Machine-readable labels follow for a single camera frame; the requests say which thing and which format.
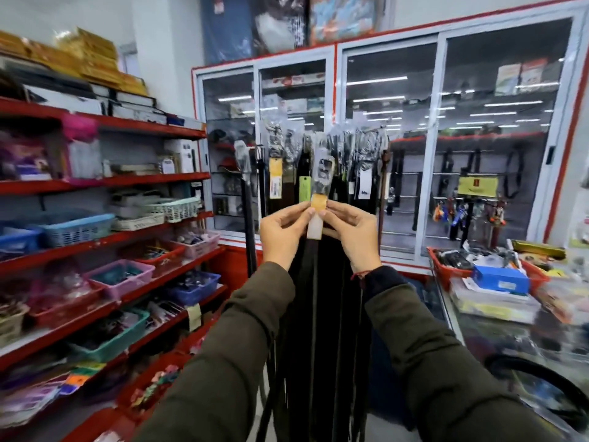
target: pink basket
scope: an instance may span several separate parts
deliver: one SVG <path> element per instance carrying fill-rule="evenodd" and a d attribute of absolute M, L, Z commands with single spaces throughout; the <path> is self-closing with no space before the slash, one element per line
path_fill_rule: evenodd
<path fill-rule="evenodd" d="M 184 257 L 188 259 L 202 258 L 205 254 L 215 251 L 219 246 L 219 239 L 221 239 L 221 233 L 217 231 L 205 230 L 210 237 L 203 240 L 202 242 L 195 243 L 194 245 L 179 244 L 186 247 Z"/>
<path fill-rule="evenodd" d="M 127 293 L 132 292 L 133 290 L 137 290 L 139 287 L 142 287 L 145 284 L 149 283 L 151 281 L 152 276 L 153 276 L 153 271 L 156 269 L 156 267 L 154 267 L 153 265 L 147 265 L 145 263 L 135 262 L 134 260 L 122 259 L 122 260 L 117 260 L 115 262 L 109 263 L 108 265 L 104 265 L 100 268 L 96 268 L 95 270 L 92 270 L 91 272 L 86 273 L 85 277 L 90 278 L 96 274 L 103 273 L 105 271 L 112 269 L 113 267 L 115 267 L 117 265 L 122 265 L 122 264 L 129 264 L 135 268 L 142 270 L 143 273 L 138 274 L 137 276 L 134 276 L 134 277 L 129 277 L 128 279 L 124 280 L 120 284 L 116 284 L 116 285 L 108 285 L 108 284 L 93 280 L 94 282 L 96 282 L 96 284 L 98 284 L 100 286 L 104 286 L 105 293 L 114 300 L 120 300 Z"/>

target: navy blue cuff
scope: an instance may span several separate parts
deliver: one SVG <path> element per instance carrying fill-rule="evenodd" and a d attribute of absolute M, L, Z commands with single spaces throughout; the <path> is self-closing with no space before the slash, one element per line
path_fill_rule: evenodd
<path fill-rule="evenodd" d="M 389 265 L 383 265 L 364 276 L 364 301 L 369 301 L 389 288 L 407 283 L 397 270 Z"/>

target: dark green sleeve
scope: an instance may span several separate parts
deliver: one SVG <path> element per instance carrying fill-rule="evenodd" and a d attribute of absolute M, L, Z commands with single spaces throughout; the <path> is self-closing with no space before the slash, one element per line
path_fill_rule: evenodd
<path fill-rule="evenodd" d="M 201 352 L 156 405 L 134 442 L 244 442 L 253 424 L 256 393 L 280 317 L 294 299 L 294 283 L 267 262 L 235 291 Z"/>
<path fill-rule="evenodd" d="M 423 440 L 558 440 L 432 316 L 412 286 L 379 293 L 366 311 L 389 349 Z"/>

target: person's left hand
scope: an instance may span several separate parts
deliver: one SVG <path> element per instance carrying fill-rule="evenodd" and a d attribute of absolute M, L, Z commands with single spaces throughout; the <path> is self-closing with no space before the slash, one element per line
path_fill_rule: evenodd
<path fill-rule="evenodd" d="M 310 201 L 303 201 L 261 219 L 260 239 L 264 262 L 275 262 L 286 271 L 289 270 L 298 240 L 315 214 L 315 209 L 310 205 Z"/>

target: teal basket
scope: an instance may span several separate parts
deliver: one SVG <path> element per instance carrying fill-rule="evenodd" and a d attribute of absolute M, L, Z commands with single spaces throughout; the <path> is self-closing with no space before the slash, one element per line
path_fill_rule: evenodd
<path fill-rule="evenodd" d="M 93 351 L 80 347 L 73 343 L 68 343 L 72 350 L 83 356 L 84 359 L 96 361 L 98 363 L 107 363 L 119 356 L 129 346 L 142 339 L 145 334 L 145 327 L 147 326 L 147 319 L 150 317 L 149 312 L 139 309 L 129 309 L 128 312 L 133 312 L 139 315 L 139 321 L 135 326 L 128 328 L 122 334 L 117 335 L 112 340 L 107 341 L 98 349 Z"/>

